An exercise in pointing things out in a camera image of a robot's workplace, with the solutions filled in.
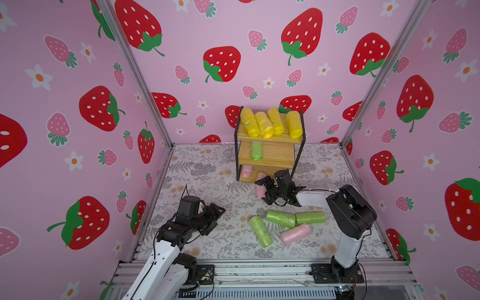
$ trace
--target plastic wrap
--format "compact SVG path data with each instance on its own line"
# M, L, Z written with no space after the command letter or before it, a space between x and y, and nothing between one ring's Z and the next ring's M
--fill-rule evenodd
M282 212L276 212L269 210L267 212L267 221L282 225L283 227L294 228L295 227L295 215Z
M278 109L271 108L268 110L267 113L268 118L272 122L275 134L282 134L285 131L285 127L283 127L282 119L280 118L280 113L278 112Z
M265 228L262 218L260 218L259 216L254 216L248 221L248 224L250 224L253 231L257 235L258 242L262 247L268 247L273 243L272 238L270 237L267 229Z
M301 137L303 134L303 129L301 126L300 113L298 111L292 110L287 114L285 120L287 121L290 137L292 139Z

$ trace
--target pink wall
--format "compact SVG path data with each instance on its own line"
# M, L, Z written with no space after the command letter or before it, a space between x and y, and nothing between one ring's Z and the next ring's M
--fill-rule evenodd
M7 0L0 13L0 298L99 299L100 283L128 259L126 214L147 201L146 174L155 182L166 147L116 42L98 37L90 1ZM57 39L46 45L46 36ZM118 126L110 93L125 112ZM145 122L155 141L148 163L137 146Z
M479 11L477 1L432 4L353 137L378 219L429 299L480 299Z
M165 100L160 111L172 141L197 143L211 134L223 142L233 141L227 107L267 110L278 108L291 96L307 96L300 100L311 102L305 109L310 142L342 139L350 125L344 115L349 119L349 108L363 99L373 80L370 73L355 73L362 69L364 59L385 58L388 44L395 41L415 1L367 1L356 6L311 0L111 2L150 91L159 102ZM300 49L290 46L292 41L302 43ZM300 57L292 57L290 66L289 53ZM204 69L204 59L213 75ZM216 67L217 61L219 67L212 69L209 64ZM301 70L300 81L289 78L296 70ZM289 87L287 80L296 85ZM336 91L342 94L332 100ZM199 116L206 119L203 127L196 125ZM335 124L340 125L338 131L328 135Z

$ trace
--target pink plastic-wrapped roll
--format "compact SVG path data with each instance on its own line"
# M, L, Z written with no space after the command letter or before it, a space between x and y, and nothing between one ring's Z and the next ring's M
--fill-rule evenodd
M252 174L253 166L243 166L241 167L241 175L243 177L250 177Z
M284 245L289 245L300 239L306 238L311 233L312 233L312 227L309 224L304 223L288 231L280 233L280 239L282 240L282 243Z
M258 173L257 180L260 180L265 176L267 176L267 174L260 172L260 173ZM258 198L265 197L266 192L267 192L267 188L264 185L257 185L257 197Z

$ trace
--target white flower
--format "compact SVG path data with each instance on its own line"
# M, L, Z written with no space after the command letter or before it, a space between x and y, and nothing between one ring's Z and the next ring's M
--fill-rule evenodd
M127 167L125 167L125 172L122 172L123 175L123 181L127 181L128 179L132 179L132 170L128 170Z
M464 83L467 81L468 77L475 75L479 72L475 65L477 64L477 59L472 60L470 63L463 62L460 64L460 71L455 74L455 78L459 78Z
M325 65L318 67L318 75L327 76L327 72L331 69L332 68L328 66L328 63L325 63Z
M430 168L430 170L435 170L435 166L440 163L437 159L435 159L435 154L432 153L430 156L424 156L423 160L425 163L423 164L424 168Z
M0 15L2 16L0 19L0 31L2 32L7 31L7 26L17 27L17 23L15 23L11 17L7 16L7 13L7 5L5 3L0 3Z
M177 5L177 11L187 11L187 4L190 2L190 0L173 0L173 2Z
M325 114L321 115L318 117L317 122L325 122L325 120L328 119L328 117L325 116Z
M80 281L77 281L75 283L69 282L67 284L67 291L64 292L60 296L60 300L69 300L69 299L75 297L76 295L78 295L78 285L79 284L80 284Z
M433 30L430 31L430 33L423 38L423 48L422 50L425 50L425 48L431 48L433 46L433 41L437 38L438 33L433 33Z
M121 245L123 244L123 241L117 240L117 243L115 244L115 247L113 247L112 251L115 252L115 256L119 254L123 250Z
M82 160L84 159L83 156L77 156L75 151L72 151L72 154L70 155L71 157L67 157L64 159L64 161L70 165L70 172L72 172L75 169L81 169L82 168Z
M423 224L423 227L425 227L423 234L429 236L432 241L435 241L435 237L440 236L440 233L435 230L435 224Z
M387 17L391 17L392 16L392 12L397 9L397 7L400 6L400 4L398 3L395 3L396 0L391 0L389 2L384 2L384 10L382 11L382 13L380 14L380 16L387 16Z
M271 77L269 77L267 80L264 80L264 88L268 87L268 88L272 88L273 87L273 84L275 83L275 81L272 80Z
M32 86L37 87L44 87L47 91L50 90L49 82L52 81L53 77L43 73L42 68L39 65L35 66L35 70L25 69L25 72L28 76L32 77Z
M208 105L207 105L206 101L198 101L198 106L197 107L205 110L205 108L207 108Z

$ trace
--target pink strawberry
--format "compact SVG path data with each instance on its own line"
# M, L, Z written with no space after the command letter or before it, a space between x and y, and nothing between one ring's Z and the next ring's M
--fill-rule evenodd
M44 37L44 41L45 45L56 60L59 62L64 62L67 67L72 69L75 69L78 66L75 54L71 51L68 51L68 46L64 41L49 35Z
M414 202L411 198L400 196L396 201L395 205L403 212L407 212L413 209Z
M287 86L288 87L296 86L297 82L299 82L300 79L301 79L301 70L297 69L297 70L293 71L292 73L290 73L290 75L288 76Z
M52 145L60 147L68 142L67 136L70 134L70 126L61 113L56 112L50 117L47 122L47 130L50 131L47 137Z
M382 135L382 142L385 144L391 143L392 140L396 138L396 130L395 128L390 128L390 130L387 130L384 132Z
M197 125L197 127L202 128L202 127L205 126L206 123L207 123L207 120L205 119L205 116L203 116L203 115L200 115L195 119L195 125Z
M330 102L335 105L335 106L339 106L340 103L342 103L342 100L343 100L343 96L342 96L342 92L340 91L335 91L333 94L332 94L332 99L330 99Z
M115 80L117 80L117 83L120 87L123 87L123 84L125 83L125 76L123 76L122 71L123 70L120 67L120 64L118 62L115 62L113 64L113 76L115 76Z
M467 30L465 28L458 29L450 38L445 46L444 63L450 63L460 56L461 51L467 44Z
M100 151L97 158L100 164L107 166L111 166L117 161L117 155L110 149Z
M147 173L147 175L145 175L145 180L147 181L147 187L151 189L153 183L152 175L150 175L150 173Z
M386 110L385 105L387 105L387 103L385 103L385 100L380 101L380 103L378 104L377 119L379 120L381 120L384 117L385 110Z
M175 76L180 79L180 82L183 84L190 83L190 77L188 77L188 72L180 65L175 66Z
M127 146L128 150L133 150L133 137L130 134L130 131L125 130L123 132L123 138L125 139L125 146Z
M446 133L455 133L459 129L465 130L466 127L471 125L472 120L473 117L470 117L467 112L462 111L460 114L452 112L438 124L438 129Z
M244 85L242 88L242 91L245 97L250 98L251 100L256 99L258 97L257 92L255 92L255 89L251 86Z
M340 128L340 124L338 124L338 123L335 124L335 125L332 125L332 126L328 127L327 134L328 135L334 134L339 128Z
M127 193L122 190L119 193L117 200L117 211L119 214L123 213L125 206L127 206Z
M0 257L20 246L20 236L8 227L0 227Z
M480 270L471 265L462 265L456 269L456 274L463 282L474 290L480 291Z
M267 47L267 40L260 31L250 30L248 32L248 41L252 48L257 48L257 51L263 51Z
M352 6L349 9L347 9L340 16L340 23L336 25L336 34L342 35L344 32L346 32L348 28L352 26L353 23L355 23L358 12L359 12L359 8L356 6Z

